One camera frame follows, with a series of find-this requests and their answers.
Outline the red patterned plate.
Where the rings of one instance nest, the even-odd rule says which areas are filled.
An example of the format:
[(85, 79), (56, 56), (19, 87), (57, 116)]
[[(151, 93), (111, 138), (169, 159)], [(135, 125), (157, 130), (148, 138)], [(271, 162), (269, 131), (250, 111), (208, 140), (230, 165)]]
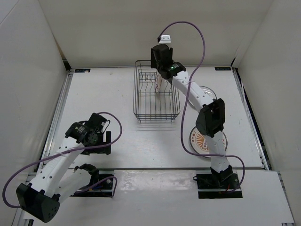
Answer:
[(155, 93), (160, 92), (162, 80), (163, 80), (162, 76), (160, 74), (157, 74), (155, 78)]
[(189, 143), (195, 153), (206, 155), (204, 156), (206, 159), (211, 158), (210, 156), (207, 156), (207, 154), (209, 154), (209, 148), (206, 139), (196, 127), (194, 127), (190, 132)]

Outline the black patterned white plate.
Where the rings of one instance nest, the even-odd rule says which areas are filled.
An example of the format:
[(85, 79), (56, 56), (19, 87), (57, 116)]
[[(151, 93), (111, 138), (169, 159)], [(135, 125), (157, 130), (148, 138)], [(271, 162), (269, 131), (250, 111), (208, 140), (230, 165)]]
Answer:
[[(200, 88), (206, 93), (208, 94), (212, 99), (217, 99), (217, 95), (216, 93), (210, 89), (209, 87), (207, 86), (200, 86)], [(193, 105), (193, 103), (189, 100), (188, 101), (189, 105), (193, 108), (193, 109), (196, 109), (195, 106)]]

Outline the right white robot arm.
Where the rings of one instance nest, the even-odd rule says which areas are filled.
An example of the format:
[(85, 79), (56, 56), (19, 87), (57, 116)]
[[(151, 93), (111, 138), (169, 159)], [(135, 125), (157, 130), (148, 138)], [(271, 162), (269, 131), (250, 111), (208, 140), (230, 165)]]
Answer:
[(204, 136), (209, 149), (211, 182), (216, 188), (222, 188), (233, 174), (222, 141), (225, 103), (221, 98), (214, 99), (205, 93), (190, 79), (186, 68), (172, 59), (172, 55), (173, 49), (166, 44), (152, 47), (151, 68), (157, 69), (163, 79), (179, 89), (197, 110), (196, 128)]

